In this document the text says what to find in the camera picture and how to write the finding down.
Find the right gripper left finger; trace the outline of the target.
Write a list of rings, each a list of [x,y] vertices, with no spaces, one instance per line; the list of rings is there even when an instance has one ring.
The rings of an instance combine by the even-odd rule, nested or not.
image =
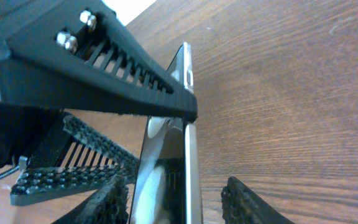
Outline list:
[[[128,192],[125,178],[115,175],[103,187],[54,223],[125,224],[129,218],[126,211]]]

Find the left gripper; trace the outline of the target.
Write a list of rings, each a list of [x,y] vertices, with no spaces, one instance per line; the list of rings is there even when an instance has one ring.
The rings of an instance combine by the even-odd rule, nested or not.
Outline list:
[[[56,81],[70,80],[69,1],[0,1],[0,168],[26,143],[24,113],[70,105]]]

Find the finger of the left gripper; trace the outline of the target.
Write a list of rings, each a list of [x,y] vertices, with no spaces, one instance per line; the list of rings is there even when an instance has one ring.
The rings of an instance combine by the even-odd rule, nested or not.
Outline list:
[[[162,68],[102,1],[69,1],[70,31],[58,33],[70,50],[70,80],[62,109],[174,117],[194,121],[194,94]]]
[[[72,115],[65,116],[63,123],[64,133],[112,163],[102,165],[93,161],[89,166],[30,166],[22,171],[11,189],[12,205],[26,206],[99,189],[113,177],[122,177],[128,183],[134,183],[139,158]]]

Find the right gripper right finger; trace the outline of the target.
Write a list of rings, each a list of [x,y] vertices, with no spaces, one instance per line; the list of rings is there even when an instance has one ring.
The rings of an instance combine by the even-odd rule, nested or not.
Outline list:
[[[236,177],[230,177],[221,192],[225,223],[293,224]]]

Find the black Galaxy flip phone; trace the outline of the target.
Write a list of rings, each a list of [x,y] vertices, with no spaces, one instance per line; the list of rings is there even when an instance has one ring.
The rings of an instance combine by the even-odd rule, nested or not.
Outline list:
[[[196,124],[149,117],[130,223],[202,223]]]

